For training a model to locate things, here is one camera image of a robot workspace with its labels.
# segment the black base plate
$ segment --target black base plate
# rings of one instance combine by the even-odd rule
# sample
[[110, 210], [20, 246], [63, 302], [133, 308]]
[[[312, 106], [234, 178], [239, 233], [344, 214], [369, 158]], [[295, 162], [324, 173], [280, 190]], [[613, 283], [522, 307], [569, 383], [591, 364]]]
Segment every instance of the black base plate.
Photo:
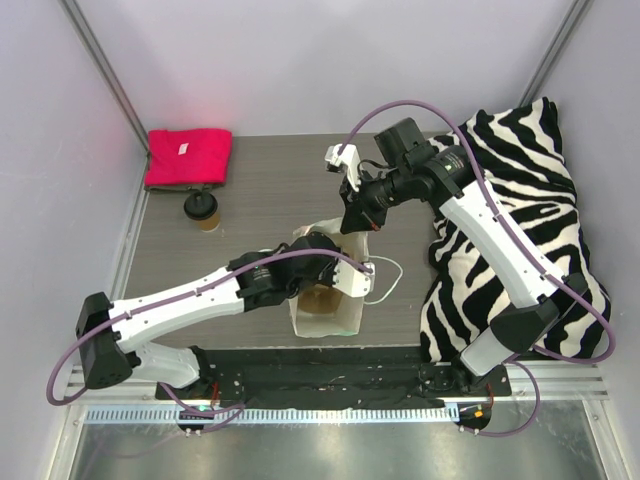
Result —
[[[451, 380], [451, 367], [423, 363], [418, 347], [213, 350], [207, 351], [207, 358], [222, 406], [244, 402], [248, 408], [263, 409], [438, 408], [444, 406], [443, 398], [487, 396], [486, 383], [463, 393]], [[494, 396], [511, 395], [504, 367], [494, 369], [486, 382]], [[199, 398], [188, 388], [176, 393], [184, 399]], [[156, 398], [167, 396], [158, 389]]]

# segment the dark gray surface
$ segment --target dark gray surface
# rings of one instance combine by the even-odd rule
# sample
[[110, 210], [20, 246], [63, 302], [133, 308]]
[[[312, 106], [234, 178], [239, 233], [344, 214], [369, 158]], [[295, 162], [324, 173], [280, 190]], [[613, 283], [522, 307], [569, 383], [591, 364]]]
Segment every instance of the dark gray surface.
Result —
[[[494, 407], [491, 429], [512, 429], [530, 402]], [[581, 402], [545, 402], [538, 420], [507, 438], [476, 438], [450, 423], [275, 425], [230, 427], [202, 438], [174, 438], [172, 425], [86, 426], [71, 480], [351, 480], [351, 479], [604, 479]]]
[[[195, 280], [247, 251], [290, 242], [292, 232], [319, 220], [339, 217], [341, 175], [325, 171], [324, 155], [342, 135], [244, 137], [234, 140], [227, 184], [214, 191], [221, 224], [202, 233], [186, 218], [186, 193], [150, 195], [129, 277], [127, 297], [147, 295]], [[371, 135], [356, 139], [361, 158], [380, 160]], [[426, 249], [434, 238], [430, 207], [410, 202], [393, 209], [385, 228], [369, 235], [373, 255], [393, 258], [404, 277], [389, 298], [365, 306], [360, 334], [302, 339], [293, 334], [287, 303], [245, 315], [218, 317], [159, 339], [170, 346], [232, 348], [310, 345], [417, 344], [419, 314], [434, 273]], [[376, 261], [379, 298], [397, 270]]]

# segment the white wall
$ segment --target white wall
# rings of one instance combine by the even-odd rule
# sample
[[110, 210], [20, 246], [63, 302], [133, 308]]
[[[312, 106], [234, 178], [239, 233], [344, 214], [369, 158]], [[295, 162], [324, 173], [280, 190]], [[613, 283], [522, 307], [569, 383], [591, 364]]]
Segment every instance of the white wall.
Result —
[[147, 128], [239, 135], [346, 132], [401, 98], [459, 121], [513, 107], [570, 3], [80, 1]]
[[639, 24], [636, 0], [595, 1], [543, 88], [559, 104], [594, 271], [613, 301], [618, 349], [602, 367], [634, 453], [640, 444]]
[[0, 72], [0, 476], [33, 480], [49, 371], [111, 285], [144, 157], [56, 1], [2, 2]]

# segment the pink towel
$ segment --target pink towel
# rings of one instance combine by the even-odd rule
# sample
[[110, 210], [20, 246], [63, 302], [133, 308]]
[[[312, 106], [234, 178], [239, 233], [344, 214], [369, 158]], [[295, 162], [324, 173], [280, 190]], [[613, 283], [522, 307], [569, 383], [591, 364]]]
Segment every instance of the pink towel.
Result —
[[231, 155], [231, 132], [198, 128], [149, 132], [151, 166], [147, 187], [197, 183], [224, 183]]

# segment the zebra print fabric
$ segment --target zebra print fabric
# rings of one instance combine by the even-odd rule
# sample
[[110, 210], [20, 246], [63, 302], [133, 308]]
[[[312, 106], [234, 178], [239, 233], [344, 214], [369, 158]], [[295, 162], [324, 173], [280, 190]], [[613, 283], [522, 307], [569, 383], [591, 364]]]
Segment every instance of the zebra print fabric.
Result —
[[[460, 127], [500, 201], [529, 238], [565, 274], [581, 272], [585, 299], [607, 320], [611, 304], [589, 273], [589, 249], [576, 207], [576, 189], [562, 156], [556, 105], [547, 98], [489, 115], [479, 111]], [[458, 144], [452, 134], [429, 140], [436, 150]], [[420, 318], [426, 361], [448, 361], [469, 345], [509, 305], [500, 280], [467, 237], [436, 213], [437, 239], [429, 263], [438, 277]], [[576, 358], [593, 356], [603, 329], [593, 315], [574, 306], [538, 344]]]

